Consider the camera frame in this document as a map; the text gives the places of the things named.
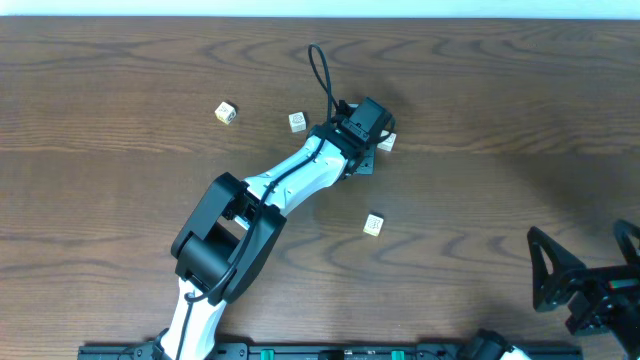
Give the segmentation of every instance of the green connector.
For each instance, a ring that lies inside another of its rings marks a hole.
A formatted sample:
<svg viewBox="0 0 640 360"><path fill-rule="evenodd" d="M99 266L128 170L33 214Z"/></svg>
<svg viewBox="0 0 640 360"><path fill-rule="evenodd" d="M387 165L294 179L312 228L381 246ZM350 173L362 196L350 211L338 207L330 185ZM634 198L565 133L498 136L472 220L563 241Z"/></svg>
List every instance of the green connector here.
<svg viewBox="0 0 640 360"><path fill-rule="evenodd" d="M404 360L404 351L392 351L391 360Z"/></svg>
<svg viewBox="0 0 640 360"><path fill-rule="evenodd" d="M273 360L275 357L276 357L276 353L273 350L260 351L260 360Z"/></svg>

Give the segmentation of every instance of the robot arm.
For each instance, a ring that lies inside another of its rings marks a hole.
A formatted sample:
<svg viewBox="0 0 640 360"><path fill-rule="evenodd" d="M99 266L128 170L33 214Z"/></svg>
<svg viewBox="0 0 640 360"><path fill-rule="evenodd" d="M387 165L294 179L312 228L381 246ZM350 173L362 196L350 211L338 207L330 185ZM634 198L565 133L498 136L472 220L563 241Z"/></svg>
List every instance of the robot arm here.
<svg viewBox="0 0 640 360"><path fill-rule="evenodd" d="M337 126L315 126L298 152L260 175L239 181L229 173L223 174L202 197L171 247L171 254L178 260L180 296L171 327L159 343L163 359L204 359L211 352L226 304L237 299L257 277L286 222L285 216L316 191L353 174L365 151L376 146L371 139L380 139L382 129L392 121L391 114L369 98L355 111L340 103L341 110L334 117ZM322 148L312 161L282 178L270 194L265 194L274 179L312 157L319 146ZM257 217L263 196L266 200ZM237 239L217 221L220 217L235 220L245 229L255 222L255 231L250 239ZM190 307L185 295L198 297L212 289L238 256L244 241L250 242L228 284L207 301Z"/></svg>

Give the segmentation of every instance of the white wall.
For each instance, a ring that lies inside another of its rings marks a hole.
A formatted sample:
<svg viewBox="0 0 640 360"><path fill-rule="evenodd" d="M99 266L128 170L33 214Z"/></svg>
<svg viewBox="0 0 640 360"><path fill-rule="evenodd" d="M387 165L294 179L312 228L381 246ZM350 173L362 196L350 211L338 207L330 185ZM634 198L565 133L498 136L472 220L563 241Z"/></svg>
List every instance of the white wall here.
<svg viewBox="0 0 640 360"><path fill-rule="evenodd" d="M640 19L640 0L0 0L0 15Z"/></svg>

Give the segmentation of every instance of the wood grain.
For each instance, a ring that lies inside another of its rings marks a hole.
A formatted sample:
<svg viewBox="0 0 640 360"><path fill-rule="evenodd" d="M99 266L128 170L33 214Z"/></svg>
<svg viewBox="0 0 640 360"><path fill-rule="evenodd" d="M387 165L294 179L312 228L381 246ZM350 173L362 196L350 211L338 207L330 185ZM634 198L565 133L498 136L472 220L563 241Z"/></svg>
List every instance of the wood grain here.
<svg viewBox="0 0 640 360"><path fill-rule="evenodd" d="M256 342L579 341L536 314L526 232L590 266L640 222L637 22L224 18L0 19L0 358L73 358L169 325L169 246L209 183L297 150L287 115L334 93L398 120L375 174L289 218L219 333ZM232 125L215 120L221 101ZM380 237L362 233L369 211Z"/></svg>

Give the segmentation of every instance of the white cube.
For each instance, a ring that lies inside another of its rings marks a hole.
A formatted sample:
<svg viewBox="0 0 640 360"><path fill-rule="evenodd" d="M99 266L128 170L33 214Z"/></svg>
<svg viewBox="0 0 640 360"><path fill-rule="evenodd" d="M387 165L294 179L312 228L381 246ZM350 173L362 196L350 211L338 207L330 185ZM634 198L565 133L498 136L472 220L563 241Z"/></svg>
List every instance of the white cube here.
<svg viewBox="0 0 640 360"><path fill-rule="evenodd" d="M369 217L367 217L367 222L364 224L363 231L369 235L378 236L380 234L380 229L382 229L383 222L383 218L377 217L373 214L369 214Z"/></svg>
<svg viewBox="0 0 640 360"><path fill-rule="evenodd" d="M382 133L380 134L380 136L386 136L388 133L389 132L387 130L382 130ZM389 135L387 140L378 144L378 148L386 151L391 151L391 148L393 148L394 142L396 142L396 134L391 133L391 135Z"/></svg>
<svg viewBox="0 0 640 360"><path fill-rule="evenodd" d="M299 112L289 115L289 125L291 126L291 132L306 130L307 122L304 120L304 114Z"/></svg>
<svg viewBox="0 0 640 360"><path fill-rule="evenodd" d="M216 109L216 117L218 118L218 120L229 125L231 120L236 117L236 109L234 109L233 106L227 104L226 102L223 102Z"/></svg>

